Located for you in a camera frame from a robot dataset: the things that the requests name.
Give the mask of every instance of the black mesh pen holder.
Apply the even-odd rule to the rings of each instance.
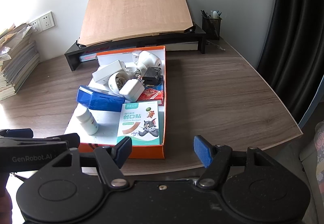
[[[219,40],[222,18],[206,18],[202,16],[202,29],[206,32],[207,39]]]

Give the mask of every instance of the white pill bottle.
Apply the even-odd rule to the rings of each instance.
[[[78,103],[74,115],[88,135],[92,135],[98,131],[98,123],[87,107]]]

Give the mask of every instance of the black curtain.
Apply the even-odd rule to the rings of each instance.
[[[257,71],[299,122],[324,75],[324,0],[276,0]]]

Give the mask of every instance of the wall socket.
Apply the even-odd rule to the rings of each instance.
[[[36,33],[55,26],[52,12],[48,12],[38,19],[31,21],[28,25],[32,26]]]

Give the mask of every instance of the silver screw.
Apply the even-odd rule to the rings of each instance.
[[[159,186],[159,190],[166,190],[167,189],[167,186],[166,185],[160,185]]]
[[[127,185],[127,180],[123,178],[115,178],[111,181],[111,185],[114,187],[122,187]]]
[[[211,187],[215,185],[215,181],[211,178],[204,178],[199,181],[199,184],[203,187]]]

